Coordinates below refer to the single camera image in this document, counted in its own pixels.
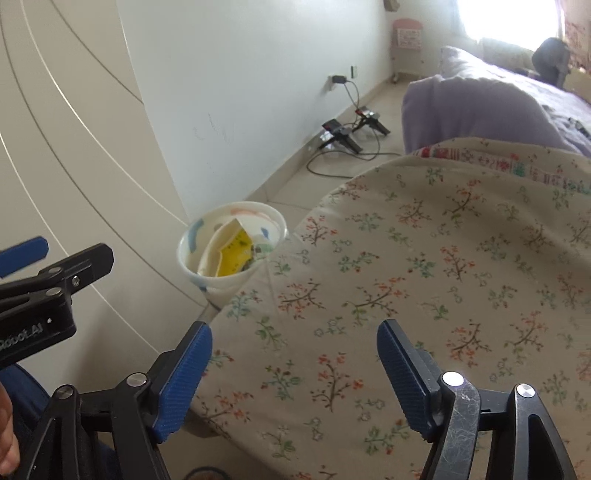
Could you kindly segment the left hand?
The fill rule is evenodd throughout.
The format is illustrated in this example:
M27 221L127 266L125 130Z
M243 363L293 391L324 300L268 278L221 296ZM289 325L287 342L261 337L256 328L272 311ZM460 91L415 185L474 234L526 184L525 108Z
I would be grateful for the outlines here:
M19 466L20 450L14 433L13 407L3 385L0 386L0 474L8 476Z

